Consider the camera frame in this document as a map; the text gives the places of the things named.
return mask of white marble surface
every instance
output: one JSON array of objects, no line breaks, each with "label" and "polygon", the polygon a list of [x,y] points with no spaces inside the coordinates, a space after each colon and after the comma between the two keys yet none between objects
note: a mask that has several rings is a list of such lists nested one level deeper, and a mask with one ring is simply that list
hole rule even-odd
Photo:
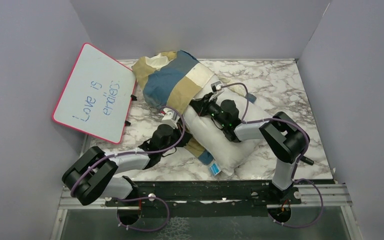
[{"label": "white marble surface", "polygon": [[[136,61],[122,61],[131,67]],[[306,157],[315,161],[313,166],[301,162],[295,178],[332,179],[332,174],[320,140],[319,132],[304,91],[303,83],[294,60],[201,60],[223,82],[243,82],[250,93],[257,97],[255,104],[270,115],[279,111],[287,113],[310,136],[311,142]],[[161,124],[161,115],[144,101],[142,90],[135,90],[138,101],[133,101],[122,142],[112,144],[91,138],[90,146],[99,146],[104,151],[130,150],[149,139]],[[232,176],[223,173],[213,177],[187,150],[179,147],[173,155],[162,158],[147,170],[131,170],[122,175],[134,181],[205,181],[205,180],[267,180],[275,173],[276,157],[265,141],[239,166]]]}]

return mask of tan stripe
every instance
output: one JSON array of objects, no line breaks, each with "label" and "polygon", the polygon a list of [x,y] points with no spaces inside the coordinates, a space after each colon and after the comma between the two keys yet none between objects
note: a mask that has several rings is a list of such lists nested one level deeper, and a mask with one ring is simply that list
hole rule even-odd
[{"label": "tan stripe", "polygon": [[186,150],[188,150],[192,155],[196,158],[201,156],[205,151],[205,148],[195,140],[195,138],[191,138],[189,142],[184,146]]},{"label": "tan stripe", "polygon": [[161,53],[161,56],[166,56],[169,61],[175,59],[178,55],[177,51],[165,51]]},{"label": "tan stripe", "polygon": [[192,80],[184,76],[171,91],[167,105],[183,114],[191,100],[201,89]]},{"label": "tan stripe", "polygon": [[156,71],[155,68],[149,66],[145,57],[139,58],[139,60],[131,67],[134,75],[136,76],[136,82],[140,88],[144,90],[145,85],[148,82],[148,76]]}]

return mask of pillow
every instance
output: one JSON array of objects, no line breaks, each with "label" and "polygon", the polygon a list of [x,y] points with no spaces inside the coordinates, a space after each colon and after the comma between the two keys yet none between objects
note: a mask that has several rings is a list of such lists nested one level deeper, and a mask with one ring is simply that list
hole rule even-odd
[{"label": "pillow", "polygon": [[[218,81],[219,78],[214,75],[194,98],[200,99],[205,94],[210,93],[212,91],[211,84]],[[226,99],[235,102],[239,110],[239,118],[241,118],[247,105],[247,99],[228,88],[224,88],[224,92],[218,96],[216,102],[220,105],[221,102]],[[261,139],[251,139],[241,142],[231,142],[225,137],[223,132],[216,127],[210,117],[198,116],[191,106],[186,108],[183,116],[187,128],[195,140],[214,157],[215,162],[221,170],[229,176],[234,174],[234,169],[246,160],[261,141]],[[252,121],[267,117],[270,117],[268,113],[250,102],[244,120]]]}]

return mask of blue stripe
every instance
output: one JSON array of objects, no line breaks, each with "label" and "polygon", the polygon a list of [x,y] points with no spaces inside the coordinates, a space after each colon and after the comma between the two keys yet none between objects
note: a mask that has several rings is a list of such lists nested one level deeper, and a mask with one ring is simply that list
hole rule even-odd
[{"label": "blue stripe", "polygon": [[178,51],[175,59],[148,76],[143,88],[146,102],[157,108],[166,105],[176,84],[198,63],[189,53]]},{"label": "blue stripe", "polygon": [[207,150],[204,150],[198,157],[198,160],[205,165],[210,164],[213,159],[213,155],[211,155],[211,153],[209,153]]}]

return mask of table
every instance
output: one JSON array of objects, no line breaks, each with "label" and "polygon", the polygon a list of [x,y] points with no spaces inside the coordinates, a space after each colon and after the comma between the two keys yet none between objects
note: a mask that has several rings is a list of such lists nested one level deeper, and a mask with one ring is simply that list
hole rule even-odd
[{"label": "table", "polygon": [[[257,97],[254,104],[269,114],[283,111],[299,124],[310,136],[310,146],[305,154],[314,160],[314,165],[299,164],[295,178],[332,179],[328,160],[311,111],[307,95],[293,59],[286,60],[210,60],[201,63],[217,74],[223,82],[243,82],[250,93]],[[122,60],[131,67],[136,60]],[[137,101],[133,101],[127,120],[131,126],[124,130],[122,142],[113,144],[88,136],[88,146],[99,146],[106,152],[120,152],[139,146],[149,139],[161,124],[157,109],[145,103],[142,90],[135,89]],[[212,176],[208,166],[183,148],[164,157],[154,167],[146,170],[131,170],[115,175],[130,177],[134,181],[216,181],[216,180],[269,180],[273,178],[276,156],[263,140],[257,149],[239,166],[232,176]]]}]

